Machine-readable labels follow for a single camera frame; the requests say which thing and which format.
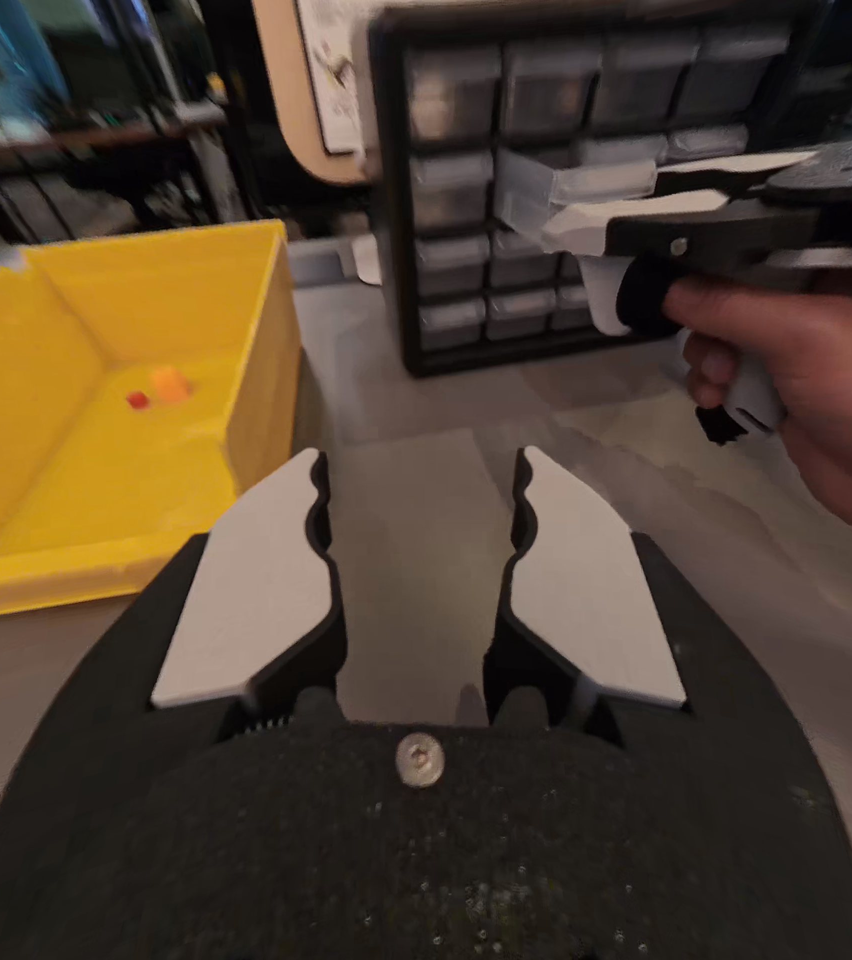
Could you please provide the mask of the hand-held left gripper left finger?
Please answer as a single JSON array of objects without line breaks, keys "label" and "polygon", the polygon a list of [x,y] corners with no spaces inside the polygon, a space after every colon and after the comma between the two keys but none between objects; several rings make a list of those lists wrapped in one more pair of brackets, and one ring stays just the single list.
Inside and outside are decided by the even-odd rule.
[{"label": "hand-held left gripper left finger", "polygon": [[348,654],[340,577],[329,549],[328,463],[305,448],[214,524],[150,703],[221,699],[289,710],[300,692],[336,689]]}]

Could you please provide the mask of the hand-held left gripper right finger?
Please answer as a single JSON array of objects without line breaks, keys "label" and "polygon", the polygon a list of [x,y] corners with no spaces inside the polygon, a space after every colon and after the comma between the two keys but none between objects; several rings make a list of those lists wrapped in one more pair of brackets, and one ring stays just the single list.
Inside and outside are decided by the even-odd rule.
[{"label": "hand-held left gripper right finger", "polygon": [[519,689],[537,691],[553,727],[587,725],[601,700],[680,711],[687,694],[630,525],[536,446],[516,453],[512,495],[484,655],[489,721]]}]

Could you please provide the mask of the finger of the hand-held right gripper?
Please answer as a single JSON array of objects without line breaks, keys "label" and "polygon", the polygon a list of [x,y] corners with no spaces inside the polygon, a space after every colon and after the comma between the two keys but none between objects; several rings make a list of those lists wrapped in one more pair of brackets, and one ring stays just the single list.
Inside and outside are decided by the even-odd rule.
[{"label": "finger of the hand-held right gripper", "polygon": [[680,326],[663,312],[672,284],[690,273],[680,262],[685,229],[696,214],[726,207],[715,189],[572,204],[552,217],[542,237],[571,255],[581,275],[593,325],[607,337],[662,337]]},{"label": "finger of the hand-held right gripper", "polygon": [[715,190],[741,196],[773,175],[816,157],[816,150],[741,153],[672,163],[657,168],[655,197]]}]

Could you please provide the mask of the clear plastic drawer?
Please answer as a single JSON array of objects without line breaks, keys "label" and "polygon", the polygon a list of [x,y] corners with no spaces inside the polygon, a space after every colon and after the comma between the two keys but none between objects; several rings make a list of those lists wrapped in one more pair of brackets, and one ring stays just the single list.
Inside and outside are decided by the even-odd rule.
[{"label": "clear plastic drawer", "polygon": [[644,199],[658,179],[653,160],[556,168],[504,147],[496,151],[494,166],[494,216],[531,239],[568,207]]}]

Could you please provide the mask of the black drawer cabinet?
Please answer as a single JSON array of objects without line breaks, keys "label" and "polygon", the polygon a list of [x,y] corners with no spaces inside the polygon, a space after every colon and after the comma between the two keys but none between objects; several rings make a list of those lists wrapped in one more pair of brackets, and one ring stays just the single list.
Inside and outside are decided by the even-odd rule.
[{"label": "black drawer cabinet", "polygon": [[356,59],[365,54],[368,78],[365,104],[360,108],[365,134],[376,134],[368,147],[379,162],[375,177],[379,221],[376,240],[383,269],[384,295],[398,330],[400,352],[407,372],[418,378],[454,374],[506,364],[608,350],[612,338],[585,336],[576,331],[539,342],[491,343],[487,351],[467,347],[446,353],[423,353],[418,326],[408,305],[408,270],[411,206],[409,158],[411,146],[406,114],[404,51],[408,47],[470,46],[483,42],[483,31],[501,31],[514,39],[528,27],[538,36],[569,32],[575,26],[602,25],[608,29],[699,24],[715,17],[739,22],[752,18],[788,21],[792,26],[787,53],[768,73],[752,109],[748,150],[764,148],[771,139],[768,128],[779,125],[784,100],[792,92],[794,77],[815,44],[820,2],[473,2],[454,4],[390,3],[360,28]]}]

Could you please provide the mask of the yellow plastic bin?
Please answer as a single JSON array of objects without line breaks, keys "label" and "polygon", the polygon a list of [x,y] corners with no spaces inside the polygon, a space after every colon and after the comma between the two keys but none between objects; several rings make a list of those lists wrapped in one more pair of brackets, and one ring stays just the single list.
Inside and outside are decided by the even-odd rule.
[{"label": "yellow plastic bin", "polygon": [[[300,385],[282,222],[19,257],[0,267],[0,616],[141,592],[288,461]],[[163,366],[188,400],[156,401]]]}]

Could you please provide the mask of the array of clear drawers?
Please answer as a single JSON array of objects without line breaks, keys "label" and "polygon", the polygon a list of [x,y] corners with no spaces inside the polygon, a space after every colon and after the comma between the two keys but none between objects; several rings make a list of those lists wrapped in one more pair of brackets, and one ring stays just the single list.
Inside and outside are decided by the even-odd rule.
[{"label": "array of clear drawers", "polygon": [[408,306],[423,354],[540,342],[593,324],[576,259],[493,213],[504,147],[555,168],[743,154],[745,119],[787,53],[788,21],[609,29],[404,51]]}]

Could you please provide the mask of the person's right hand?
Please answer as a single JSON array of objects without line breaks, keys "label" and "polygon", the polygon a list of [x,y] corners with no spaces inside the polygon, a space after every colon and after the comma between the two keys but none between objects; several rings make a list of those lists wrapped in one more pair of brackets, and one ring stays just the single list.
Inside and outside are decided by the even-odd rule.
[{"label": "person's right hand", "polygon": [[722,406],[747,354],[785,407],[779,436],[814,498],[852,526],[852,270],[821,272],[810,292],[781,293],[689,275],[663,312],[690,330],[687,389]]}]

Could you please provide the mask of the white stand base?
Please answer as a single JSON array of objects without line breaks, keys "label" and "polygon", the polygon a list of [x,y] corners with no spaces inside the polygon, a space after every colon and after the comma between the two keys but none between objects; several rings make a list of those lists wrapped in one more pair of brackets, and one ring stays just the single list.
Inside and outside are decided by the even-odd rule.
[{"label": "white stand base", "polygon": [[381,287],[382,267],[375,235],[367,232],[352,236],[350,249],[357,280],[367,286]]}]

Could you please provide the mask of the hollow orange cube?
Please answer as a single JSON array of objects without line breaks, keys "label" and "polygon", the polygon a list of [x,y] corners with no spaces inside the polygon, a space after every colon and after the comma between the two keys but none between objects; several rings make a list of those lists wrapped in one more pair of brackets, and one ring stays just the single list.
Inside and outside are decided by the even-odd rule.
[{"label": "hollow orange cube", "polygon": [[161,404],[178,404],[192,396],[192,385],[183,371],[175,366],[156,366],[149,372],[152,395]]}]

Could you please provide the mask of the white framed sign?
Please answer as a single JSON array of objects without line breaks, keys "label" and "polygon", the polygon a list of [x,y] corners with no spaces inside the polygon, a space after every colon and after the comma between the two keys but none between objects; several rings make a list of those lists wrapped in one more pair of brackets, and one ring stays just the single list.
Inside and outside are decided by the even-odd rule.
[{"label": "white framed sign", "polygon": [[296,1],[300,36],[325,153],[354,154],[361,145],[353,35],[368,2]]}]

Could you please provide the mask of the round wooden table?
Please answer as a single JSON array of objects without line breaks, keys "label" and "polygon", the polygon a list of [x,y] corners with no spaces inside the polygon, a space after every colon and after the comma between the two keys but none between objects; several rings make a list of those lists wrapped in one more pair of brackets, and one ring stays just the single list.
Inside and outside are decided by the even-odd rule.
[{"label": "round wooden table", "polygon": [[327,152],[315,103],[312,75],[294,1],[253,1],[277,122],[297,163],[332,186],[368,186],[365,162]]}]

